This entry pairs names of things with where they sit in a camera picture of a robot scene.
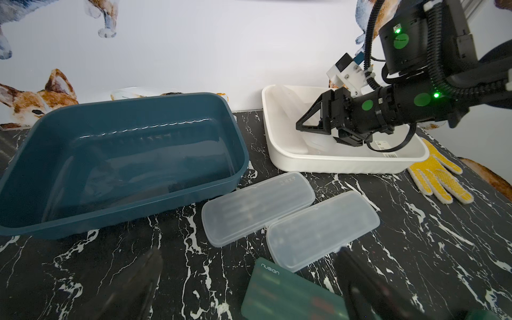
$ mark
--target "translucent plastic box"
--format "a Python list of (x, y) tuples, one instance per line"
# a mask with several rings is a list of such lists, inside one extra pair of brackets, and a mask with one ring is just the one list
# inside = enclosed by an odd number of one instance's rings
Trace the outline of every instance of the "translucent plastic box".
[(267, 244), (278, 265), (296, 272), (379, 224), (373, 207), (358, 192), (349, 191), (273, 223)]
[(314, 200), (308, 180), (298, 172), (288, 172), (208, 201), (201, 211), (204, 231), (213, 246), (222, 247)]

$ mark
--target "work glove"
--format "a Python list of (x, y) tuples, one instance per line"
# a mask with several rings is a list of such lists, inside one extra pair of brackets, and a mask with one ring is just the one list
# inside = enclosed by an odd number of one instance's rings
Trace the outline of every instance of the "work glove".
[(462, 203), (472, 203), (473, 196), (460, 185), (457, 178), (446, 170), (449, 169), (459, 175), (462, 173), (462, 169), (440, 154), (430, 142), (425, 139), (423, 142), (429, 148), (429, 158), (415, 163), (407, 169), (418, 189), (427, 196), (435, 194), (439, 201), (445, 204), (453, 202), (450, 194)]

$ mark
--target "white wall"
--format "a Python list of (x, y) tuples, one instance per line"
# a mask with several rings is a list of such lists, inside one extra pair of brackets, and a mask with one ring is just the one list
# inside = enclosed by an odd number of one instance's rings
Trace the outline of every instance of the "white wall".
[[(495, 46), (512, 39), (512, 12), (485, 0), (470, 21), (478, 58)], [(459, 125), (448, 124), (429, 133), (458, 157), (465, 157), (488, 167), (512, 183), (512, 110), (488, 105), (471, 107)]]
[(359, 49), (356, 0), (120, 0), (117, 35), (81, 0), (59, 0), (2, 25), (13, 56), (0, 83), (44, 88), (59, 68), (80, 103), (132, 86), (222, 92), (233, 110), (260, 109), (269, 84), (327, 86), (325, 72)]

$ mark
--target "blurred black object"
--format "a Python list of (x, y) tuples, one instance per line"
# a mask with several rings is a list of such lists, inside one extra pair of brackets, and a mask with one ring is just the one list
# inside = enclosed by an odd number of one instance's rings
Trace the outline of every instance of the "blurred black object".
[(163, 260), (152, 248), (125, 268), (98, 295), (76, 309), (70, 319), (141, 320), (150, 315)]
[(334, 261), (350, 320), (431, 320), (367, 266), (358, 263), (342, 248)]

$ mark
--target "label sticker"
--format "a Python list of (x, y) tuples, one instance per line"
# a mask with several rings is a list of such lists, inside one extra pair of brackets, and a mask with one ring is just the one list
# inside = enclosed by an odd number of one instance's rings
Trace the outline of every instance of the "label sticker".
[[(377, 141), (375, 140), (375, 144), (377, 144), (377, 148), (379, 148), (379, 150), (386, 150), (386, 149), (390, 149), (391, 146), (389, 145), (389, 143), (387, 141)], [(382, 153), (386, 158), (398, 158), (397, 154), (394, 153), (394, 152), (389, 152), (389, 153), (386, 153), (386, 152), (383, 152)]]
[(288, 178), (288, 179), (286, 179), (286, 180), (279, 181), (279, 183), (280, 183), (281, 185), (285, 185), (285, 184), (288, 184), (288, 183), (292, 182), (293, 180), (295, 180), (295, 177), (291, 177), (291, 178)]

